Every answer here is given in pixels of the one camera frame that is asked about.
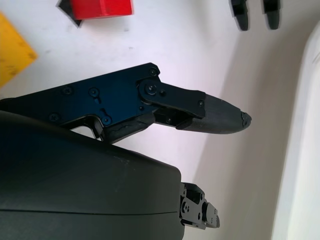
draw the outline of black bracket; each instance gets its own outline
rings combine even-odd
[[[197,185],[181,183],[181,223],[199,229],[219,228],[218,210],[205,199],[205,193]]]

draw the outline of black cover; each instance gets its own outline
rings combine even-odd
[[[181,240],[173,166],[0,111],[0,239]]]

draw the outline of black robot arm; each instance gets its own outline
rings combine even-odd
[[[153,123],[210,134],[250,125],[159,74],[148,63],[0,101],[0,239],[181,240],[185,226],[219,228],[177,168],[111,145]],[[79,126],[102,142],[70,131]]]
[[[152,63],[0,101],[6,111],[115,143],[153,123],[209,134],[247,128],[248,114],[202,91],[162,83]]]

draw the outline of red object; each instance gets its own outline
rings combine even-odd
[[[95,19],[132,15],[131,0],[71,0],[75,19]]]

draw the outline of screw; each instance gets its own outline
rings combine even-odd
[[[49,115],[49,120],[51,121],[51,122],[53,122],[53,123],[55,123],[55,122],[57,122],[57,121],[59,121],[60,120],[60,116],[59,116],[59,114],[58,113],[51,113],[50,115]]]
[[[165,90],[161,90],[161,91],[160,91],[160,96],[161,96],[161,97],[164,97],[164,96],[166,96],[166,95],[167,95],[167,93],[166,93]]]
[[[155,85],[146,85],[145,91],[149,95],[155,95],[157,92],[157,87]]]
[[[200,108],[203,108],[205,106],[205,102],[203,100],[200,100],[198,102],[198,105],[199,105]]]
[[[96,89],[95,87],[92,87],[89,89],[89,95],[93,98],[96,98],[99,96],[99,90]]]
[[[111,122],[112,122],[112,120],[111,120],[111,117],[109,117],[109,116],[104,116],[102,118],[102,124],[105,125],[105,126],[110,125]]]
[[[71,86],[64,86],[63,88],[62,88],[62,93],[64,94],[64,95],[71,95],[72,93],[74,92],[74,90],[72,89],[72,87]]]
[[[158,71],[154,67],[150,68],[149,73],[152,77],[158,76]]]
[[[182,204],[182,212],[183,213],[186,213],[186,211],[188,210],[188,204],[186,203],[186,202],[184,202],[183,204]]]

